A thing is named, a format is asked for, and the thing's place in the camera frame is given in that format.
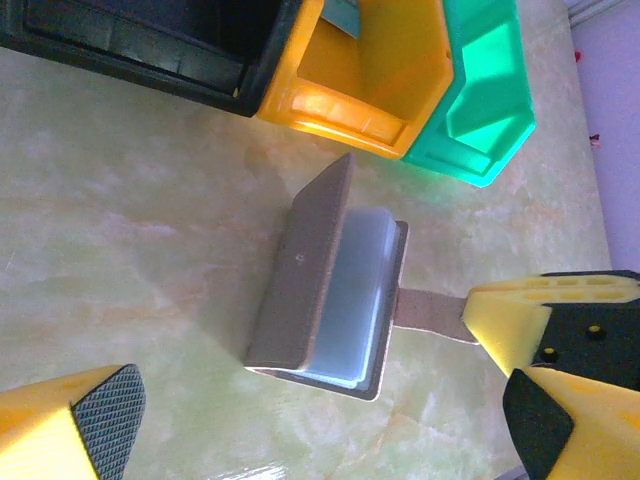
yellow plastic bin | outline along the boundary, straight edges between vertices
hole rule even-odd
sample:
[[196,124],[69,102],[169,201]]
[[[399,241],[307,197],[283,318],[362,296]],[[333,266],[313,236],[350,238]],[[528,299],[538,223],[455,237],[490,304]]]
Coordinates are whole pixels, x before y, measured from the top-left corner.
[[258,116],[401,158],[453,80],[442,0],[360,0],[360,38],[304,0]]

storage bin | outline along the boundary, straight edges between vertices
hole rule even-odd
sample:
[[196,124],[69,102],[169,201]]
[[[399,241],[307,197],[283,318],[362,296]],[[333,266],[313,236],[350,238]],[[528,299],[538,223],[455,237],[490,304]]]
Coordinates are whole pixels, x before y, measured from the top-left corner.
[[360,0],[360,37],[304,0],[258,116],[401,158],[453,79],[441,0]]
[[[515,0],[444,0],[452,89],[404,157],[478,187],[496,178],[535,128]],[[461,48],[464,66],[456,62]]]
[[0,45],[252,116],[302,0],[0,0]]

marble floor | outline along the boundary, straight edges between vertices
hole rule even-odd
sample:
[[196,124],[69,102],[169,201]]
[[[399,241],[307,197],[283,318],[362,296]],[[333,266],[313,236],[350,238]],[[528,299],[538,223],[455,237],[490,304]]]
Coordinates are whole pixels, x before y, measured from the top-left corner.
[[[403,286],[606,269],[561,0],[520,0],[538,127],[489,188],[358,153],[412,232]],[[298,190],[347,147],[0,49],[0,390],[136,363],[126,479],[493,479],[519,461],[480,347],[392,336],[364,403],[239,361]]]

